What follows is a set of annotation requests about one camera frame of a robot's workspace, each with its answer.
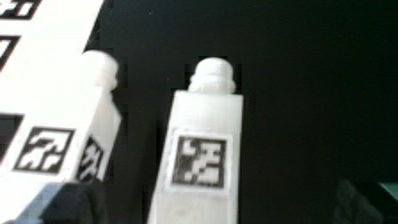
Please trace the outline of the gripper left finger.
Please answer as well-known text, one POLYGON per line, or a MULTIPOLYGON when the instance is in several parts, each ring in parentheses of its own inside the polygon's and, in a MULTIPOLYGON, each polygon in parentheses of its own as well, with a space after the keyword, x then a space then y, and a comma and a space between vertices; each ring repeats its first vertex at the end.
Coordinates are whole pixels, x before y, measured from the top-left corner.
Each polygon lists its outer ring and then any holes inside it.
POLYGON ((103 183, 67 183, 39 215, 42 224, 108 224, 103 183))

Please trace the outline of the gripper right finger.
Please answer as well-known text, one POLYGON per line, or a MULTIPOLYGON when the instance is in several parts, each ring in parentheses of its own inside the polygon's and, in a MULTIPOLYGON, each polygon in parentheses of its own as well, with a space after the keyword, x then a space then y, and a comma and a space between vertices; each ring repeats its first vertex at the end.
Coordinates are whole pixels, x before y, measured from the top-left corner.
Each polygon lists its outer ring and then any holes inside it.
POLYGON ((371 202, 371 186, 348 180, 337 185, 332 224, 384 224, 384 215, 371 202))

